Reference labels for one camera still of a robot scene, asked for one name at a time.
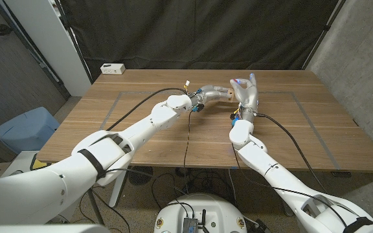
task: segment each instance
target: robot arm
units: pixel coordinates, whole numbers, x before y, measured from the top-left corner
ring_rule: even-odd
[[[0,178],[0,225],[44,224],[96,182],[106,185],[127,168],[134,153],[155,133],[172,126],[198,104],[229,98],[228,89],[205,86],[196,93],[169,96],[150,115],[120,132],[98,131],[83,139],[71,156],[49,167]]]
[[[240,83],[246,83],[247,88],[242,88]],[[256,116],[258,103],[254,75],[250,75],[250,80],[231,80],[231,84],[236,98],[240,101],[239,114],[241,116],[234,123],[229,134],[235,150],[248,167],[261,174],[272,187],[279,188],[275,191],[290,206],[307,232],[344,232],[345,229],[334,211],[309,196],[318,198],[331,206],[347,225],[356,222],[359,217],[366,217],[373,221],[369,214],[352,202],[307,187],[270,157],[267,154],[266,145],[252,136],[253,120]],[[289,190],[307,195],[289,192]],[[357,232],[370,232],[372,229],[373,225],[365,225]]]

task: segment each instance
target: wooden table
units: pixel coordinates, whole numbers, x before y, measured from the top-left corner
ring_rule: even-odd
[[[123,75],[102,74],[38,153],[43,162],[70,156],[89,134],[106,129],[153,91],[165,87],[189,89],[212,84],[230,87],[231,78],[256,74],[258,111],[280,122],[296,138],[315,170],[373,172],[373,142],[365,135],[310,71],[127,70]],[[150,114],[152,107],[170,94],[157,94],[141,105],[114,131],[121,131]],[[187,167],[235,168],[229,140],[230,114],[237,102],[210,102],[191,115]],[[132,165],[183,165],[187,146],[188,114],[157,133],[134,156]],[[266,118],[254,121],[254,136],[264,142],[270,156],[289,170],[307,170],[290,138]]]

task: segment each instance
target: black cable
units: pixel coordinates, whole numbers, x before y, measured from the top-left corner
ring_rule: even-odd
[[[187,172],[185,171],[185,161],[187,159],[187,152],[188,152],[188,146],[189,146],[189,134],[191,132],[191,112],[189,112],[188,116],[188,140],[186,141],[186,149],[185,149],[185,155],[184,155],[184,182],[185,182],[185,187],[186,187],[186,192],[189,194],[188,191],[188,182],[187,182]]]
[[[159,91],[156,91],[156,92],[152,93],[150,96],[146,97],[144,100],[140,101],[139,104],[137,104],[133,109],[131,109],[130,111],[128,111],[128,113],[126,113],[124,116],[122,116],[122,118],[120,118],[119,120],[117,120],[106,131],[112,130],[117,124],[119,124],[122,120],[124,120],[127,116],[129,116],[130,113],[132,113],[136,108],[138,108],[145,101],[149,100],[152,96],[156,95],[157,93],[160,93],[160,92],[163,92],[163,91],[168,91],[168,90],[178,90],[178,91],[184,92],[185,94],[188,94],[186,90],[181,89],[181,88],[176,88],[176,87],[169,87],[169,88],[164,88],[164,89],[161,89]]]
[[[93,187],[93,188],[105,188],[105,187],[102,187],[102,186],[96,186],[96,187]],[[83,211],[82,211],[82,200],[83,200],[83,197],[84,197],[84,195],[85,195],[86,193],[84,193],[83,196],[82,196],[82,198],[80,199],[80,202],[78,203],[78,208],[80,209],[80,213],[82,213],[82,215],[85,217],[85,219],[87,219],[87,220],[89,220],[90,222],[92,222],[93,224],[95,224],[95,221],[93,221],[93,219],[91,219],[90,217],[87,217],[87,216],[83,213]]]
[[[85,195],[86,193],[87,193],[87,192],[85,192],[85,193],[83,194],[82,198],[80,199],[80,202],[79,202],[79,204],[78,204],[78,208],[80,209],[80,213],[82,213],[82,215],[83,215],[86,219],[88,219],[90,222],[92,222],[92,224],[96,224],[95,221],[94,221],[93,219],[91,219],[90,217],[87,217],[87,216],[83,213],[83,211],[82,211],[82,200],[83,200],[83,197],[84,197],[84,195]]]
[[[319,181],[319,179],[316,177],[316,174],[315,172],[313,171],[313,169],[311,168],[307,158],[304,156],[302,150],[300,149],[299,145],[297,144],[295,138],[293,137],[293,135],[284,127],[282,126],[280,123],[278,123],[275,119],[271,118],[270,116],[267,116],[265,114],[261,114],[261,113],[257,113],[256,117],[266,117],[268,118],[269,120],[271,120],[272,122],[274,122],[278,127],[280,127],[281,129],[283,129],[283,131],[285,131],[288,136],[290,137],[290,139],[293,141],[293,143],[295,144],[297,150],[299,151],[300,155],[302,156],[303,160],[304,160],[304,163],[306,163],[306,165],[308,166],[309,168],[309,171],[311,172],[311,174],[313,175],[313,177],[316,179],[316,181],[319,183],[319,185],[321,186],[321,188],[324,190],[324,192],[327,194],[328,191],[324,188],[324,186],[322,185],[322,183]]]
[[[109,230],[118,230],[120,233],[122,233],[122,231],[117,228],[109,228]]]
[[[342,223],[343,223],[343,225],[345,226],[345,228],[348,226],[348,225],[346,225],[346,223],[345,223],[345,221],[343,220],[343,218],[342,218],[342,217],[341,217],[341,216],[336,212],[335,209],[333,209],[333,208],[332,208],[328,203],[326,203],[326,202],[320,200],[320,199],[317,198],[317,197],[314,197],[314,196],[309,195],[309,194],[304,194],[304,193],[302,193],[302,192],[297,192],[297,191],[293,191],[293,190],[287,190],[287,189],[284,189],[284,188],[277,188],[277,187],[273,187],[273,186],[271,186],[271,185],[266,185],[266,184],[260,184],[260,183],[258,183],[258,182],[256,182],[256,181],[252,181],[251,179],[249,179],[249,178],[244,174],[243,170],[241,169],[240,163],[238,163],[236,150],[234,149],[234,144],[231,143],[231,145],[232,145],[232,150],[234,151],[234,155],[235,155],[235,157],[236,157],[236,161],[237,161],[238,168],[240,169],[240,171],[241,171],[242,175],[244,176],[244,178],[245,178],[246,180],[248,180],[250,183],[257,184],[258,186],[265,187],[265,188],[272,188],[272,189],[281,190],[281,191],[285,191],[285,192],[291,192],[291,193],[294,193],[294,194],[304,195],[304,196],[306,196],[306,197],[310,197],[310,198],[312,198],[312,199],[314,199],[314,200],[316,200],[316,201],[320,201],[321,203],[323,203],[324,205],[326,205],[328,208],[330,208],[330,210],[332,210],[332,211],[337,215],[337,217],[342,221]]]
[[[129,223],[126,221],[126,219],[119,213],[119,212],[117,212],[117,210],[115,210],[114,208],[111,208],[95,191],[93,191],[93,190],[91,190],[96,196],[97,196],[97,198],[99,198],[99,200],[103,203],[103,204],[105,204],[109,209],[111,209],[112,211],[114,211],[114,213],[116,213],[117,215],[119,215],[122,219],[123,219],[123,221],[126,223],[126,225],[128,226],[128,231],[129,231],[129,233],[130,233],[130,226],[129,226]]]
[[[170,175],[170,176],[172,177],[172,181],[173,181],[173,184],[174,184],[174,186],[175,186],[175,177],[174,177],[172,174],[170,174],[170,173],[164,173],[164,174],[158,176],[158,177],[153,181],[153,183],[152,183],[152,185],[151,185],[151,189],[152,189],[152,197],[153,197],[153,200],[155,200],[156,204],[158,205],[158,207],[159,207],[159,211],[162,210],[162,207],[160,206],[160,204],[158,203],[158,200],[157,200],[156,197],[155,197],[155,193],[153,192],[153,185],[155,184],[155,181],[158,180],[158,178],[160,178],[160,177],[162,177],[162,176],[164,176],[164,175]],[[175,200],[177,201],[177,203],[180,203],[180,202],[178,201],[177,197],[176,197],[177,194],[176,194],[176,189],[175,189],[175,188],[174,188],[174,193],[175,193]],[[186,217],[188,217],[188,211],[187,211],[187,209],[186,209],[185,206],[183,206],[182,204],[181,204],[181,206],[182,206],[182,207],[184,208],[184,210],[185,210]]]
[[[83,220],[88,220],[88,219],[87,219],[87,218],[78,219],[78,220],[72,222],[72,224],[73,224],[73,223],[77,223],[77,222],[79,222],[79,221],[83,221]]]
[[[211,177],[209,176],[209,170],[208,169],[199,169],[199,170],[194,170],[193,172],[198,172],[197,174],[193,174],[191,173],[189,175],[189,185],[191,187],[197,187],[195,186],[195,182],[197,179],[201,179],[201,189],[198,189],[197,192],[208,192],[208,193],[212,193],[212,194],[215,194],[219,197],[222,197],[226,200],[229,200],[230,203],[234,203],[236,204],[235,200],[234,200],[234,192],[230,186],[230,184],[225,181],[225,179],[222,178],[222,176],[218,173],[218,172],[214,172],[213,170],[210,170],[211,172]],[[207,185],[207,184],[213,184],[213,181],[212,180],[220,180],[222,184],[224,184],[226,186],[226,189],[225,191],[227,192],[227,196],[225,195],[222,195],[221,193],[217,193],[215,191],[215,189],[213,189],[212,187],[214,187],[214,185]]]
[[[107,170],[105,173],[107,173],[107,172],[113,172],[113,171],[129,171],[129,172],[135,172],[135,173],[143,174],[143,175],[151,177],[153,179],[157,179],[158,178],[158,177],[156,177],[154,175],[151,175],[151,174],[148,174],[146,172],[132,170],[132,169],[129,169],[129,168],[113,168],[113,169]],[[184,193],[184,191],[182,191],[180,188],[178,188],[178,187],[176,187],[174,185],[170,185],[170,184],[165,184],[165,185],[167,185],[167,186],[169,186],[171,188],[175,188],[176,190],[178,190],[178,192],[181,192],[182,194],[187,195],[186,193]]]
[[[170,203],[170,204],[167,204],[165,207],[172,206],[172,205],[178,205],[178,204],[189,206],[189,208],[191,208],[191,210],[192,210],[192,218],[195,218],[195,211],[194,211],[194,209],[192,208],[192,206],[190,206],[188,203]]]

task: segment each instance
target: black curtain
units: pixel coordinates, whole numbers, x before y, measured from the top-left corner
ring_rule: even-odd
[[[337,0],[62,0],[93,78],[127,69],[301,69]]]

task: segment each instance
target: power strip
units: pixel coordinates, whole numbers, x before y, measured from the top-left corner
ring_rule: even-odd
[[[122,63],[105,63],[100,68],[102,74],[123,74],[126,70]]]

